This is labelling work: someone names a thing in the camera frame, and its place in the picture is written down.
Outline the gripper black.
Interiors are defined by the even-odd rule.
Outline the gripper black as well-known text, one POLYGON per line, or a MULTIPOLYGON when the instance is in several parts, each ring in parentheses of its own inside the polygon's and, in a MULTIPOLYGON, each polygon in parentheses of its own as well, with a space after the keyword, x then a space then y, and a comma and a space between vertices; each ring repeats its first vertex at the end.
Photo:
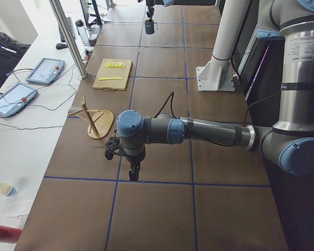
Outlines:
POLYGON ((130 181, 139 180, 140 163, 145 158, 145 151, 137 155, 126 154, 126 160, 130 163, 129 179, 130 181))
POLYGON ((146 6, 148 7, 147 8, 147 17, 149 20, 151 20, 151 8, 154 7, 155 5, 155 0, 146 0, 146 6))

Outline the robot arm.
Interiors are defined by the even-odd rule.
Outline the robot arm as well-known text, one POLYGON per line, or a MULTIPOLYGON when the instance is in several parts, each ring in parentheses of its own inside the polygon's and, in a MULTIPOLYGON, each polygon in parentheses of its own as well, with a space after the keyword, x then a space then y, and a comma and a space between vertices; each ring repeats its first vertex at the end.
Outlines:
POLYGON ((285 40, 279 119, 271 128, 177 118, 162 111, 144 118, 126 110, 117 118, 105 157, 125 157, 129 177, 136 181, 147 144, 197 139, 256 150, 293 175, 313 173, 314 1, 260 1, 256 32, 258 38, 285 40))
POLYGON ((145 4, 147 6, 147 17, 150 21, 153 19, 154 15, 154 6, 155 5, 162 5, 164 7, 168 7, 173 5, 174 0, 145 0, 145 4))

